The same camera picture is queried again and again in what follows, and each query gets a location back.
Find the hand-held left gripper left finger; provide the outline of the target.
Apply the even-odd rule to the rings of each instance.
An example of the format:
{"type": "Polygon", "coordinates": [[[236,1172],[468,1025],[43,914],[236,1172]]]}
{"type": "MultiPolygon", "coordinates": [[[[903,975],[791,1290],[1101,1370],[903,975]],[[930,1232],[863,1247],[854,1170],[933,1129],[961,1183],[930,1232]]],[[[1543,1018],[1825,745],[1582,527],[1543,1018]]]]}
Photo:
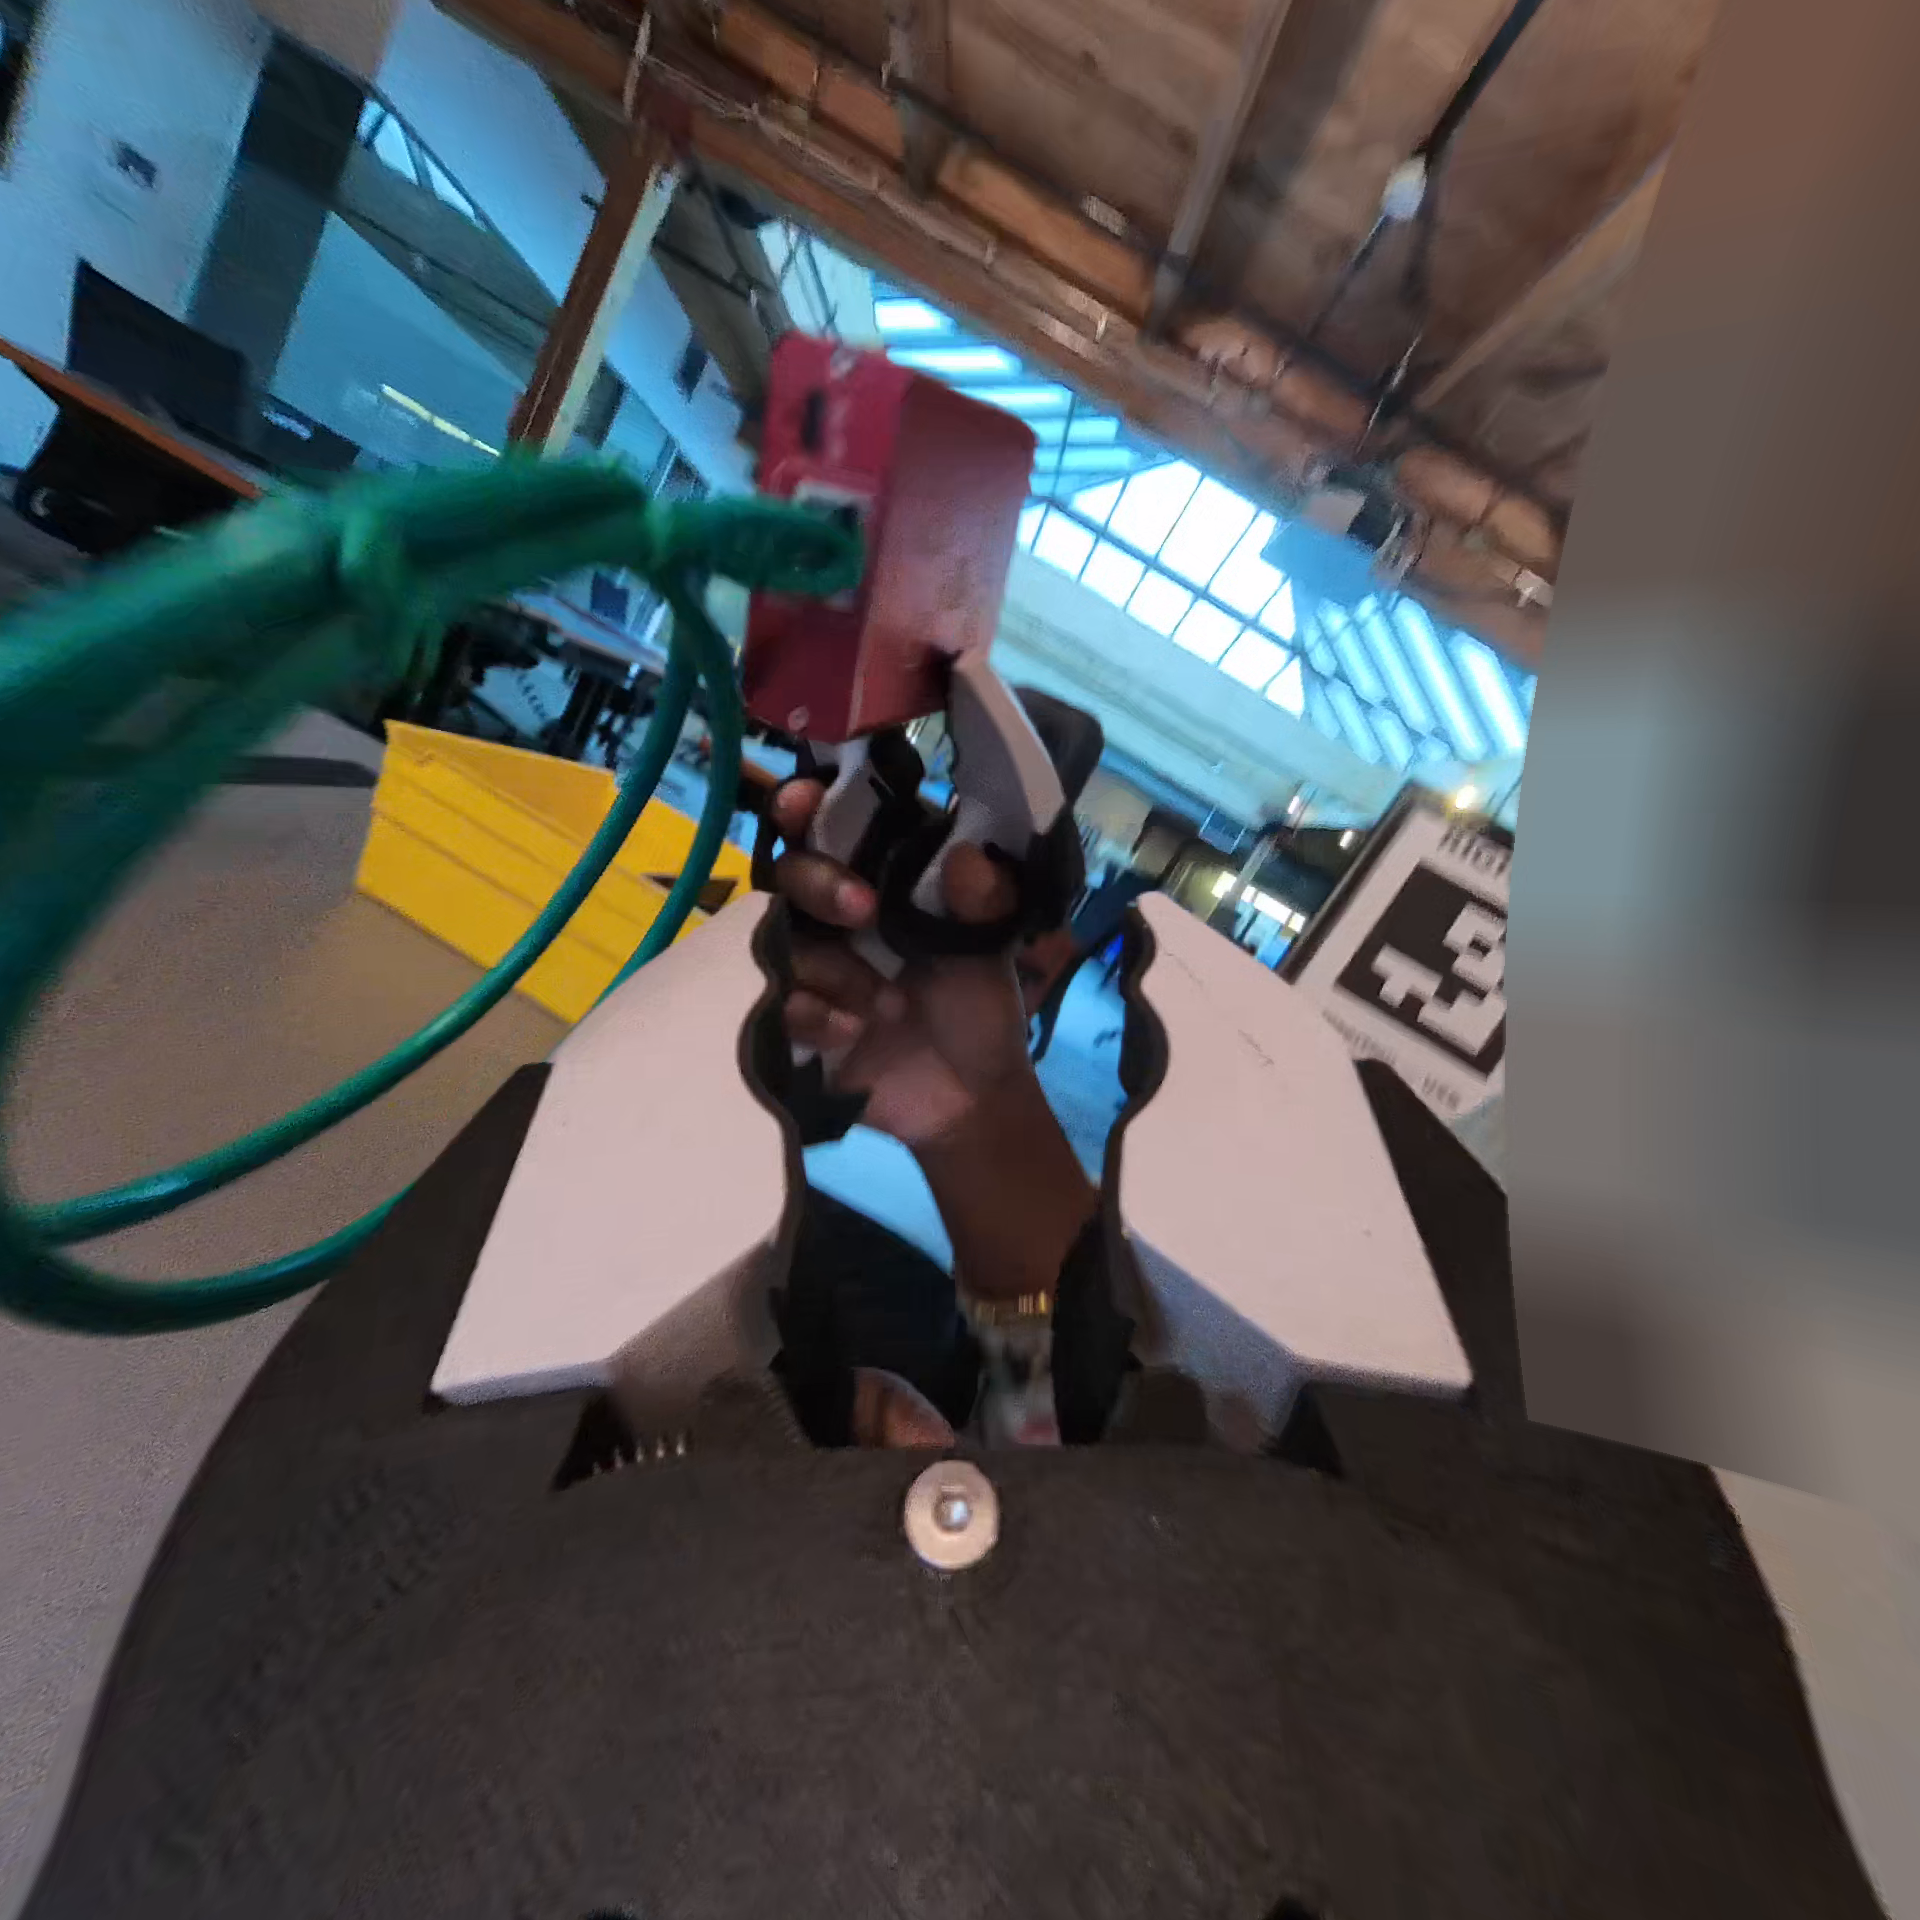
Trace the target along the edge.
{"type": "Polygon", "coordinates": [[[732,900],[612,988],[553,1051],[429,1392],[587,1390],[638,1438],[765,1370],[799,1217],[778,1100],[774,900],[732,900]]]}

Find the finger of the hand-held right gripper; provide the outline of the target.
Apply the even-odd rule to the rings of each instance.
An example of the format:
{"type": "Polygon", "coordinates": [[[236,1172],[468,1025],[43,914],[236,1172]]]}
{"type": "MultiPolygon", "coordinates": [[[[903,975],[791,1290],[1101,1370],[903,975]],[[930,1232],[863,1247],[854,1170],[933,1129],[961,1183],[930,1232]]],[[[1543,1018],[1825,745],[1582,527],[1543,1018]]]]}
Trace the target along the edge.
{"type": "Polygon", "coordinates": [[[812,850],[881,890],[901,847],[901,734],[843,744],[812,817],[812,850]]]}
{"type": "Polygon", "coordinates": [[[979,849],[1027,867],[1076,796],[1076,707],[1011,687],[986,657],[962,657],[949,678],[947,734],[943,865],[979,849]]]}

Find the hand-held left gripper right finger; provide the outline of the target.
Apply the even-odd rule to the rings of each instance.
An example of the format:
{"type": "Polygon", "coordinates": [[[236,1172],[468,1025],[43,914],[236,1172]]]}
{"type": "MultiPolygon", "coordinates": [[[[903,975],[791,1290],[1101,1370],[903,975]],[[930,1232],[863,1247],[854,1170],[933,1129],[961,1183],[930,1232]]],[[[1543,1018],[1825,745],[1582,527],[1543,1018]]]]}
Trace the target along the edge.
{"type": "Polygon", "coordinates": [[[1121,1091],[1054,1383],[1103,1426],[1271,1449],[1315,1387],[1463,1404],[1473,1362],[1361,1073],[1163,897],[1121,938],[1121,1091]]]}

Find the red ethernet splitter box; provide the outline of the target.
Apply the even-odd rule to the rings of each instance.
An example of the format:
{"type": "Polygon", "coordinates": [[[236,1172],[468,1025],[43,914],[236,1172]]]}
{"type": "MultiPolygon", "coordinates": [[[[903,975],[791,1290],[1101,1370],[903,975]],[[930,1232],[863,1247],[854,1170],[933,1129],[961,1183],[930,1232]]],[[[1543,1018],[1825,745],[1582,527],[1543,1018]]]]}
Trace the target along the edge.
{"type": "Polygon", "coordinates": [[[862,542],[852,586],[756,586],[740,642],[748,716],[837,748],[947,707],[955,666],[995,639],[1034,430],[901,366],[791,332],[759,423],[762,497],[862,542]]]}

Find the yellow plastic bin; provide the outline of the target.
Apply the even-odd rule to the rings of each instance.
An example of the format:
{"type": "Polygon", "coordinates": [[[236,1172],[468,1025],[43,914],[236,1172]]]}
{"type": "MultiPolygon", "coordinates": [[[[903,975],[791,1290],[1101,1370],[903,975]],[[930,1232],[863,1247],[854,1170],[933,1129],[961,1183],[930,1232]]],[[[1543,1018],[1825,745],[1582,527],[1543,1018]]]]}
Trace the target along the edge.
{"type": "MultiPolygon", "coordinates": [[[[481,970],[534,923],[607,817],[605,770],[388,722],[355,886],[481,970]]],[[[698,819],[650,800],[517,994],[577,1025],[611,990],[689,862],[698,819]]]]}

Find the brown office desk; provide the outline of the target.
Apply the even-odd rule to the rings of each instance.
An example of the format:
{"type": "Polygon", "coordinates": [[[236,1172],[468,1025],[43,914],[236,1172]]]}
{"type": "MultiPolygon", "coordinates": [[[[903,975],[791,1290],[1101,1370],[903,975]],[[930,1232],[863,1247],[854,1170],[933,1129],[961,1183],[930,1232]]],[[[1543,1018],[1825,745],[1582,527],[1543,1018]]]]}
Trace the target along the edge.
{"type": "Polygon", "coordinates": [[[241,502],[259,502],[275,491],[275,479],[263,468],[218,448],[193,432],[140,411],[124,395],[75,376],[28,348],[3,339],[3,360],[20,372],[35,392],[55,406],[60,416],[83,416],[124,440],[143,447],[154,458],[194,473],[199,481],[241,502]]]}

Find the person's right hand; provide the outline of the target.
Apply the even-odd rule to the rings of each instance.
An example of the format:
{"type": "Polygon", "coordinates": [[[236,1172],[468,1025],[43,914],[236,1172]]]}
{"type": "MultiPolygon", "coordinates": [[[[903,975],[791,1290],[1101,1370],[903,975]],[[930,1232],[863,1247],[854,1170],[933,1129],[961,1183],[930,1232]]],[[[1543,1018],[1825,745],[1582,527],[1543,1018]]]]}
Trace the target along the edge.
{"type": "Polygon", "coordinates": [[[1049,1108],[1027,1030],[1065,971],[1073,936],[1051,929],[988,958],[875,971],[852,938],[875,923],[870,886],[806,849],[817,782],[785,782],[774,895],[812,929],[791,938],[786,1035],[863,1100],[870,1129],[916,1161],[943,1223],[953,1273],[975,1300],[1051,1292],[1097,1192],[1049,1108]]]}

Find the black framed tag sign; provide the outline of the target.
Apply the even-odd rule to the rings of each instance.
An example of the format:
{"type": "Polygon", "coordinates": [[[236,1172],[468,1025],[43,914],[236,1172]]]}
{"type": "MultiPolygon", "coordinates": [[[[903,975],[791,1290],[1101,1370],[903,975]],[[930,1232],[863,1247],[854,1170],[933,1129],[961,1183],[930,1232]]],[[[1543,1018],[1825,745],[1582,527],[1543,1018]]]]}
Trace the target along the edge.
{"type": "Polygon", "coordinates": [[[1514,835],[1403,786],[1279,960],[1357,1064],[1390,1068],[1439,1122],[1505,1091],[1514,835]]]}

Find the person's beige sweatshirt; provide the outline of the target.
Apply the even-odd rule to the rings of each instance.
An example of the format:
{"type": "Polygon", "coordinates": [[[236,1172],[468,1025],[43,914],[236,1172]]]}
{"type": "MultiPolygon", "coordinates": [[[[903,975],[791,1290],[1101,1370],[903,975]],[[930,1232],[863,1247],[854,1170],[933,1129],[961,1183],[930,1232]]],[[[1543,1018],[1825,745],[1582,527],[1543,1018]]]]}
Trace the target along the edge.
{"type": "Polygon", "coordinates": [[[1916,1918],[1916,1538],[1766,1479],[1717,1481],[1783,1617],[1865,1872],[1890,1916],[1916,1918]]]}

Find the black office chair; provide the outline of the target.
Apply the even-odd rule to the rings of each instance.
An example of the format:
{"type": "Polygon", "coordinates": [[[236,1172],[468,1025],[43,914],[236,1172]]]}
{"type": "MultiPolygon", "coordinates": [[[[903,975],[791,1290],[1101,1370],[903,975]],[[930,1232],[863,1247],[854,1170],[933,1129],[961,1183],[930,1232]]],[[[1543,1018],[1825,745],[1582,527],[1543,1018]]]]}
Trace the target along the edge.
{"type": "MultiPolygon", "coordinates": [[[[249,400],[246,360],[87,262],[71,284],[66,352],[58,366],[246,460],[236,438],[249,400]]],[[[58,410],[14,486],[20,519],[97,560],[249,504],[58,410]]]]}

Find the wooden support post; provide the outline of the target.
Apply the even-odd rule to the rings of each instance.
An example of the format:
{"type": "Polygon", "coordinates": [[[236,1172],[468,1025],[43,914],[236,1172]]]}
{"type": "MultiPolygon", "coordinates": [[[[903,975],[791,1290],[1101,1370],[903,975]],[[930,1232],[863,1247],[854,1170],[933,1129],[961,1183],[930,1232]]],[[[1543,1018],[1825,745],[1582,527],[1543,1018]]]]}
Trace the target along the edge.
{"type": "Polygon", "coordinates": [[[615,158],[580,258],[513,410],[510,447],[553,455],[572,443],[677,184],[670,146],[652,136],[615,158]]]}

